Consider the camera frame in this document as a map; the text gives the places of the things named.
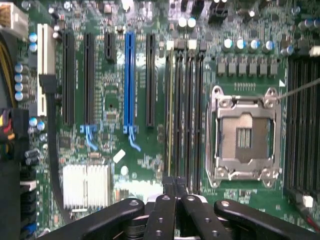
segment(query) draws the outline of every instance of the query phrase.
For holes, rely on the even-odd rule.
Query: motherboard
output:
[[[184,177],[188,192],[210,204],[232,199],[310,228],[284,194],[289,107],[278,97],[300,86],[290,83],[289,58],[320,55],[316,47],[309,53],[320,45],[316,0],[23,0],[14,7],[28,19],[14,80],[18,107],[29,111],[25,156],[36,174],[37,233],[66,224],[62,210],[77,220],[122,199],[147,202],[163,192],[164,176]],[[57,86],[54,179],[45,75]],[[308,169],[317,176],[306,188],[320,190],[320,164]],[[303,197],[320,221],[319,202]]]

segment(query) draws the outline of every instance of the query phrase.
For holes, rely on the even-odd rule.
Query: screw hole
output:
[[[219,232],[218,231],[216,231],[216,230],[213,230],[212,231],[212,235],[215,237],[215,238],[217,238],[217,237],[219,237]]]
[[[155,231],[155,235],[156,235],[157,237],[160,237],[160,236],[162,235],[162,231],[161,231],[161,230]]]

